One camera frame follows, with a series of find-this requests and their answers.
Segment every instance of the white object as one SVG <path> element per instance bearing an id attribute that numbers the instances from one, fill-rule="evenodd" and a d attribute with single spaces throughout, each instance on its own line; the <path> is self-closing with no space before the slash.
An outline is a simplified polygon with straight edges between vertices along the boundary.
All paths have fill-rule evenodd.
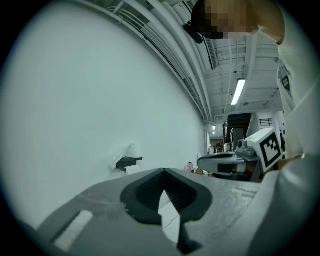
<path id="1" fill-rule="evenodd" d="M 168 194 L 166 193 L 166 191 L 164 190 L 162 192 L 162 195 L 160 197 L 160 201 L 159 201 L 159 209 L 163 208 L 165 205 L 171 203 Z"/>
<path id="2" fill-rule="evenodd" d="M 231 43 L 230 43 L 230 40 L 228 40 L 228 45 L 229 45 L 229 56 L 232 56 L 232 53 L 231 53 Z M 225 102 L 225 106 L 224 106 L 224 112 L 223 113 L 226 113 L 226 110 L 227 110 L 227 105 L 228 105 L 228 102 L 229 102 L 229 95 L 230 95 L 230 87 L 231 87 L 231 80 L 232 80 L 232 58 L 230 57 L 229 58 L 229 67 L 230 67 L 230 72 L 229 72 L 229 87 L 228 87 L 228 93 L 226 95 L 226 102 Z"/>
<path id="3" fill-rule="evenodd" d="M 178 243 L 181 217 L 174 205 L 171 202 L 167 203 L 159 209 L 158 214 L 162 217 L 162 229 L 165 236 Z"/>
<path id="4" fill-rule="evenodd" d="M 308 133 L 312 125 L 303 123 L 301 119 L 296 120 L 296 122 L 301 122 L 300 124 L 304 126 L 303 129 L 300 130 L 294 127 L 292 122 L 288 122 L 288 118 L 292 112 L 295 112 L 294 109 L 302 102 L 302 99 L 317 79 L 320 70 L 320 61 L 312 42 L 297 21 L 280 4 L 279 7 L 283 14 L 285 37 L 282 44 L 278 46 L 280 66 L 277 74 L 277 83 L 287 121 L 284 138 L 285 157 L 294 158 L 302 155 L 306 147 L 305 145 L 302 146 L 301 143 L 304 142 L 298 139 L 301 138 L 300 133 Z M 289 84 L 290 91 L 285 89 L 282 84 L 281 78 L 285 77 L 288 78 L 288 81 L 284 81 Z M 298 118 L 306 115 L 308 115 L 311 120 L 318 118 L 319 109 L 315 105 L 310 105 L 310 107 L 304 115 Z"/>
<path id="5" fill-rule="evenodd" d="M 200 152 L 198 152 L 197 156 L 196 156 L 196 162 L 198 163 L 198 160 L 202 158 L 202 155 Z"/>
<path id="6" fill-rule="evenodd" d="M 231 105 L 237 105 L 240 95 L 242 93 L 242 90 L 244 89 L 245 83 L 246 83 L 245 79 L 238 80 Z"/>
<path id="7" fill-rule="evenodd" d="M 66 230 L 54 241 L 54 245 L 62 251 L 68 252 L 93 216 L 90 211 L 82 210 Z"/>
<path id="8" fill-rule="evenodd" d="M 282 150 L 274 128 L 262 129 L 245 139 L 261 159 L 263 171 L 269 170 L 282 158 Z"/>
<path id="9" fill-rule="evenodd" d="M 230 144 L 229 143 L 225 143 L 224 144 L 224 152 L 229 152 L 230 151 Z"/>
<path id="10" fill-rule="evenodd" d="M 136 174 L 138 172 L 140 172 L 140 166 L 139 165 L 132 165 L 132 166 L 128 166 L 125 168 L 126 169 L 126 173 L 128 175 L 131 175 L 131 174 Z"/>
<path id="11" fill-rule="evenodd" d="M 128 147 L 121 150 L 121 152 L 117 154 L 112 164 L 110 165 L 111 169 L 114 170 L 117 166 L 117 163 L 124 157 L 141 158 L 142 157 L 141 145 L 137 143 L 132 143 Z"/>
<path id="12" fill-rule="evenodd" d="M 295 129 L 305 155 L 320 154 L 319 96 L 320 77 L 287 118 L 287 122 Z"/>
<path id="13" fill-rule="evenodd" d="M 194 164 L 193 164 L 192 162 L 188 162 L 188 163 L 186 164 L 186 170 L 187 170 L 187 172 L 191 172 L 192 169 L 193 169 L 193 167 L 194 167 Z"/>

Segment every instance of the ceiling pipe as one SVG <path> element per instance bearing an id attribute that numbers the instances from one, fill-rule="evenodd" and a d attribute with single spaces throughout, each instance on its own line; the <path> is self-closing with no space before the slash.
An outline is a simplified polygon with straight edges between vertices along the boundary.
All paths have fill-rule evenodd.
<path id="1" fill-rule="evenodd" d="M 125 2 L 121 1 L 112 13 L 116 14 L 124 5 L 125 5 Z"/>
<path id="2" fill-rule="evenodd" d="M 176 13 L 176 11 L 171 7 L 171 5 L 168 4 L 167 2 L 163 2 L 162 4 L 171 13 L 171 15 L 175 18 L 176 22 L 178 22 L 178 24 L 180 26 L 182 26 L 184 24 L 183 20 L 180 18 L 178 13 Z M 189 39 L 189 42 L 192 45 L 192 48 L 195 52 L 196 58 L 197 58 L 197 60 L 200 64 L 200 67 L 201 67 L 201 71 L 202 71 L 202 73 L 204 73 L 206 71 L 205 66 L 204 66 L 204 63 L 202 62 L 202 58 L 200 56 L 199 50 L 196 46 L 196 43 L 190 36 L 187 36 L 187 38 Z"/>
<path id="3" fill-rule="evenodd" d="M 248 86 L 250 85 L 251 78 L 254 72 L 256 55 L 257 55 L 257 45 L 258 45 L 258 33 L 255 33 L 252 36 L 247 36 L 246 40 L 246 52 L 245 52 L 245 65 L 244 65 L 244 79 L 245 83 L 242 89 L 242 93 L 240 94 L 239 101 L 243 100 Z M 235 110 L 238 111 L 240 104 L 238 103 L 235 106 Z"/>
<path id="4" fill-rule="evenodd" d="M 198 85 L 198 81 L 196 79 L 196 76 L 190 66 L 190 63 L 187 59 L 187 57 L 185 56 L 185 54 L 183 53 L 182 49 L 180 48 L 180 46 L 178 45 L 177 41 L 174 39 L 174 37 L 170 34 L 170 32 L 166 29 L 166 27 L 150 12 L 148 11 L 143 5 L 141 5 L 140 3 L 138 3 L 135 0 L 123 0 L 124 2 L 126 2 L 128 5 L 130 5 L 132 8 L 134 8 L 135 10 L 137 10 L 139 13 L 141 13 L 143 16 L 145 16 L 150 22 L 152 22 L 156 28 L 160 31 L 160 33 L 163 34 L 163 36 L 169 41 L 169 43 L 172 45 L 172 47 L 175 49 L 177 55 L 179 56 L 179 58 L 181 59 L 182 63 L 184 64 L 184 66 L 186 67 L 186 70 L 188 72 L 188 74 L 190 74 L 190 78 L 193 81 L 193 84 L 196 88 L 196 91 L 199 95 L 199 99 L 201 102 L 201 105 L 204 109 L 204 113 L 205 113 L 205 117 L 207 119 L 210 119 L 211 116 L 209 116 L 209 113 L 206 111 L 206 106 L 208 104 L 205 104 L 203 95 L 201 93 L 200 87 Z M 168 13 L 168 10 L 159 2 L 157 2 L 162 8 L 160 13 L 163 12 L 163 9 L 166 13 Z"/>
<path id="5" fill-rule="evenodd" d="M 223 113 L 226 113 L 227 110 L 227 105 L 228 105 L 228 101 L 229 101 L 229 94 L 230 94 L 230 87 L 231 87 L 231 77 L 232 77 L 232 52 L 231 52 L 231 43 L 230 40 L 228 40 L 228 44 L 229 44 L 229 55 L 230 55 L 230 75 L 229 75 L 229 88 L 228 88 L 228 94 L 226 96 L 226 103 L 225 103 L 225 107 L 224 107 L 224 111 Z"/>
<path id="6" fill-rule="evenodd" d="M 189 42 L 188 36 L 185 33 L 185 31 L 182 29 L 182 27 L 178 24 L 176 19 L 173 17 L 173 15 L 159 2 L 159 0 L 148 0 L 148 2 L 168 21 L 170 26 L 173 28 L 173 30 L 177 33 L 177 35 L 180 37 L 184 47 L 188 51 L 190 58 L 195 66 L 196 72 L 200 78 L 200 82 L 202 85 L 202 89 L 204 92 L 204 97 L 205 97 L 205 105 L 203 106 L 204 109 L 208 109 L 209 111 L 209 119 L 212 120 L 212 113 L 211 113 L 211 108 L 210 108 L 210 100 L 209 100 L 209 95 L 207 91 L 207 86 L 205 82 L 204 75 L 202 73 L 200 64 L 197 60 L 195 51 L 192 48 L 191 43 Z"/>
<path id="7" fill-rule="evenodd" d="M 183 2 L 184 0 L 166 0 L 166 1 L 169 3 L 169 5 L 175 6 L 175 5 Z"/>
<path id="8" fill-rule="evenodd" d="M 115 7 L 109 7 L 107 8 L 107 10 L 109 11 L 110 9 L 114 9 Z M 196 93 L 195 88 L 193 88 L 192 83 L 190 81 L 189 76 L 187 75 L 186 71 L 184 70 L 184 67 L 180 64 L 180 62 L 178 61 L 177 57 L 174 55 L 174 53 L 171 51 L 171 49 L 166 45 L 166 43 L 157 35 L 157 33 L 155 33 L 152 28 L 150 28 L 148 26 L 148 24 L 145 24 L 141 19 L 139 19 L 138 17 L 136 17 L 134 14 L 132 14 L 131 12 L 127 11 L 127 10 L 120 10 L 119 11 L 120 14 L 122 14 L 123 16 L 126 16 L 128 19 L 132 20 L 133 22 L 137 23 L 134 19 L 136 19 L 137 21 L 139 21 L 143 26 L 141 26 L 139 24 L 140 27 L 144 28 L 146 31 L 148 31 L 150 33 L 150 35 L 153 37 L 153 40 L 155 42 L 157 42 L 159 45 L 163 46 L 164 49 L 168 52 L 168 54 L 170 55 L 171 58 L 173 58 L 173 60 L 175 61 L 176 65 L 182 70 L 183 75 L 185 76 L 185 79 L 187 80 L 187 82 L 189 83 L 189 85 L 191 86 L 193 93 Z"/>
<path id="9" fill-rule="evenodd" d="M 183 23 L 188 23 L 190 21 L 190 18 L 191 18 L 190 10 L 189 10 L 190 15 L 189 15 L 187 12 L 185 12 L 184 8 L 181 8 L 181 5 L 179 5 L 179 4 L 172 6 L 172 9 L 179 16 L 179 18 L 183 21 Z M 190 37 L 188 37 L 188 38 L 191 41 L 191 43 L 194 45 L 194 47 L 196 48 L 196 53 L 198 52 L 198 54 L 200 56 L 199 62 L 200 62 L 201 68 L 203 68 L 203 73 L 205 73 L 206 67 L 205 67 L 203 56 L 200 53 L 200 49 L 201 49 L 202 45 L 195 43 L 195 41 L 192 38 L 190 38 Z"/>
<path id="10" fill-rule="evenodd" d="M 184 89 L 186 90 L 186 92 L 188 93 L 188 95 L 190 96 L 190 98 L 192 99 L 193 103 L 195 104 L 195 106 L 198 108 L 202 119 L 205 119 L 205 116 L 200 108 L 200 106 L 198 105 L 198 103 L 195 101 L 194 97 L 192 97 L 190 91 L 188 90 L 187 86 L 185 85 L 184 81 L 177 75 L 177 73 L 173 70 L 173 68 L 170 66 L 170 64 L 167 62 L 167 60 L 162 56 L 162 54 L 152 45 L 151 42 L 149 42 L 140 32 L 138 32 L 137 29 L 135 29 L 132 25 L 130 25 L 128 22 L 126 22 L 125 20 L 123 20 L 121 17 L 113 14 L 112 12 L 94 4 L 91 2 L 88 2 L 86 0 L 71 0 L 73 2 L 76 3 L 80 3 L 83 4 L 85 6 L 91 7 L 93 9 L 96 9 L 99 12 L 102 12 L 104 14 L 109 15 L 110 17 L 114 18 L 115 20 L 119 21 L 120 24 L 123 24 L 124 26 L 126 26 L 128 29 L 130 29 L 132 32 L 134 32 L 138 37 L 140 37 L 142 40 L 145 41 L 145 43 L 155 51 L 155 53 L 163 60 L 163 62 L 168 66 L 168 68 L 172 71 L 172 73 L 175 75 L 175 77 L 179 80 L 179 82 L 182 84 L 182 86 L 184 87 Z"/>
<path id="11" fill-rule="evenodd" d="M 281 100 L 281 98 L 255 98 L 255 99 L 243 99 L 242 103 L 252 103 L 252 102 L 266 102 L 266 101 L 278 101 Z M 221 105 L 211 105 L 212 108 L 221 108 Z"/>
<path id="12" fill-rule="evenodd" d="M 216 118 L 222 117 L 228 119 L 229 115 L 236 115 L 236 114 L 249 114 L 249 113 L 255 113 L 255 112 L 259 112 L 259 111 L 266 111 L 266 109 L 262 108 L 262 109 L 254 109 L 254 110 L 244 110 L 244 111 L 231 111 L 228 114 L 216 114 L 214 116 L 214 120 L 216 120 Z"/>
<path id="13" fill-rule="evenodd" d="M 235 80 L 238 79 L 238 65 L 239 65 L 239 46 L 238 46 L 238 39 L 235 40 L 236 41 L 236 70 L 235 70 Z M 233 90 L 233 95 L 235 95 L 236 92 L 236 86 L 234 87 Z"/>
<path id="14" fill-rule="evenodd" d="M 209 75 L 209 74 L 207 74 L 207 75 L 205 75 L 205 79 L 210 79 L 210 78 L 216 78 L 216 77 L 219 77 L 219 76 L 226 76 L 226 75 L 229 75 L 229 72 L 228 73 L 222 73 L 222 74 L 216 74 L 216 73 L 214 73 L 214 75 Z"/>
<path id="15" fill-rule="evenodd" d="M 219 64 L 219 72 L 220 72 L 220 80 L 221 80 L 221 93 L 222 93 L 222 102 L 223 102 L 223 99 L 224 99 L 224 78 L 223 78 L 223 75 L 222 75 L 222 66 L 221 66 L 220 60 L 219 60 L 218 47 L 216 48 L 216 53 L 218 55 L 216 60 L 217 60 L 217 62 Z"/>

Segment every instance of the person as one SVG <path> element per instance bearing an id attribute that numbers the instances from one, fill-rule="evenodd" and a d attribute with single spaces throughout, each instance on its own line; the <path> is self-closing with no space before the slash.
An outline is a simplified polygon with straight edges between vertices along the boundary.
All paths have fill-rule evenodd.
<path id="1" fill-rule="evenodd" d="M 277 84 L 285 118 L 301 103 L 320 73 L 318 54 L 296 20 L 272 0 L 199 0 L 191 24 L 210 39 L 235 38 L 257 32 L 278 46 Z M 303 147 L 294 125 L 286 123 L 286 159 L 301 158 Z"/>

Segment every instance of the white shirt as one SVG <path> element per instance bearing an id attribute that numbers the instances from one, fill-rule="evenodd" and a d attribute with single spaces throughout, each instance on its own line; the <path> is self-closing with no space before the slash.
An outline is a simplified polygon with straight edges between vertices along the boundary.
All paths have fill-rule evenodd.
<path id="1" fill-rule="evenodd" d="M 287 159 L 304 153 L 303 142 L 297 134 L 308 132 L 309 124 L 305 123 L 305 130 L 300 131 L 293 127 L 292 122 L 287 122 L 287 119 L 319 76 L 320 61 L 317 51 L 300 25 L 282 6 L 279 7 L 284 18 L 285 36 L 282 44 L 278 46 L 277 83 L 286 118 L 285 158 Z"/>

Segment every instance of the ceiling beam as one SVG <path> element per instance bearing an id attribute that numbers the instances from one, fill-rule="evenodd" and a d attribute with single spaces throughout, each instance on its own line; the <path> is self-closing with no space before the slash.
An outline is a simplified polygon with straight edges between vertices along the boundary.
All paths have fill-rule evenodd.
<path id="1" fill-rule="evenodd" d="M 204 78 L 205 79 L 210 79 L 210 78 L 215 78 L 215 77 L 220 77 L 220 76 L 227 76 L 227 75 L 229 75 L 229 72 L 228 73 L 222 73 L 222 74 L 216 74 L 216 73 L 214 73 L 214 71 L 212 72 L 212 71 L 207 71 L 207 73 L 204 75 Z"/>
<path id="2" fill-rule="evenodd" d="M 197 60 L 196 54 L 194 50 L 192 49 L 192 45 L 190 41 L 188 40 L 188 37 L 186 33 L 183 31 L 182 27 L 179 25 L 177 20 L 172 16 L 172 14 L 157 0 L 149 0 L 148 2 L 161 14 L 161 17 L 164 18 L 166 21 L 168 21 L 168 24 L 170 24 L 171 28 L 176 32 L 177 37 L 183 42 L 184 47 L 187 49 L 189 53 L 189 57 L 191 59 L 188 59 L 186 54 L 181 49 L 180 45 L 177 43 L 177 40 L 174 38 L 174 36 L 169 32 L 167 27 L 153 14 L 151 13 L 146 7 L 144 7 L 141 3 L 137 1 L 132 0 L 123 0 L 126 2 L 129 6 L 134 8 L 136 11 L 141 13 L 143 16 L 145 16 L 152 25 L 154 25 L 157 30 L 162 34 L 164 38 L 169 42 L 170 46 L 174 48 L 175 53 L 177 53 L 177 56 L 182 61 L 184 67 L 186 68 L 187 73 L 190 75 L 191 80 L 193 81 L 193 84 L 196 88 L 196 91 L 198 92 L 199 99 L 201 102 L 201 106 L 204 109 L 205 116 L 208 120 L 212 119 L 211 115 L 211 108 L 209 107 L 209 96 L 207 92 L 207 87 L 205 83 L 205 79 L 203 77 L 203 73 L 201 71 L 200 64 Z M 191 67 L 190 61 L 192 61 L 196 67 L 196 71 L 193 71 L 193 68 Z M 197 82 L 195 73 L 198 73 L 202 89 L 204 91 L 205 99 L 203 97 L 201 88 Z"/>
<path id="3" fill-rule="evenodd" d="M 183 0 L 166 0 L 166 2 L 171 5 L 171 6 L 175 6 L 179 3 L 181 3 Z"/>
<path id="4" fill-rule="evenodd" d="M 272 97 L 272 98 L 244 99 L 242 100 L 242 102 L 260 102 L 260 101 L 277 101 L 277 100 L 281 100 L 281 98 Z"/>
<path id="5" fill-rule="evenodd" d="M 274 86 L 274 87 L 250 87 L 248 89 L 246 89 L 247 91 L 249 90 L 277 90 L 279 89 L 278 86 Z"/>
<path id="6" fill-rule="evenodd" d="M 257 44 L 258 44 L 258 33 L 252 36 L 246 37 L 246 52 L 245 52 L 245 66 L 244 66 L 244 78 L 245 84 L 240 95 L 239 101 L 235 107 L 235 111 L 238 111 L 241 102 L 246 94 L 247 88 L 250 84 L 252 73 L 254 71 L 256 54 L 257 54 Z"/>
<path id="7" fill-rule="evenodd" d="M 251 113 L 231 114 L 229 115 L 228 122 L 241 123 L 241 122 L 247 121 L 248 119 L 250 120 L 250 118 L 251 118 Z"/>
<path id="8" fill-rule="evenodd" d="M 235 115 L 235 114 L 248 114 L 248 113 L 254 113 L 254 112 L 259 112 L 259 111 L 264 111 L 264 108 L 258 108 L 258 109 L 252 109 L 252 110 L 239 110 L 239 111 L 231 111 L 228 114 L 216 114 L 214 115 L 214 120 L 216 118 L 222 117 L 225 121 L 227 120 L 229 115 Z"/>
<path id="9" fill-rule="evenodd" d="M 250 123 L 250 119 L 246 119 L 244 121 L 228 121 L 228 127 L 233 127 L 233 126 L 246 126 Z"/>
<path id="10" fill-rule="evenodd" d="M 245 128 L 248 125 L 249 125 L 249 122 L 247 122 L 246 124 L 233 124 L 233 125 L 228 124 L 228 131 L 230 131 L 231 129 L 236 129 L 236 128 Z"/>
<path id="11" fill-rule="evenodd" d="M 281 100 L 280 97 L 281 97 L 281 96 L 280 96 L 280 90 L 279 90 L 279 88 L 278 88 L 278 90 L 276 91 L 276 93 L 272 96 L 272 99 Z M 269 102 L 267 102 L 267 103 L 265 104 L 265 108 L 266 108 L 266 109 L 270 109 L 275 102 L 276 102 L 275 100 L 269 100 Z"/>
<path id="12" fill-rule="evenodd" d="M 225 103 L 225 106 L 224 106 L 224 110 L 223 110 L 223 113 L 226 113 L 226 110 L 227 110 L 227 106 L 228 106 L 228 101 L 229 101 L 229 95 L 230 95 L 230 87 L 231 87 L 231 80 L 232 80 L 232 73 L 233 73 L 233 67 L 232 67 L 232 49 L 231 49 L 231 43 L 230 43 L 230 40 L 228 40 L 228 44 L 229 44 L 229 56 L 230 56 L 230 75 L 229 75 L 229 87 L 228 87 L 228 93 L 226 95 L 226 103 Z"/>

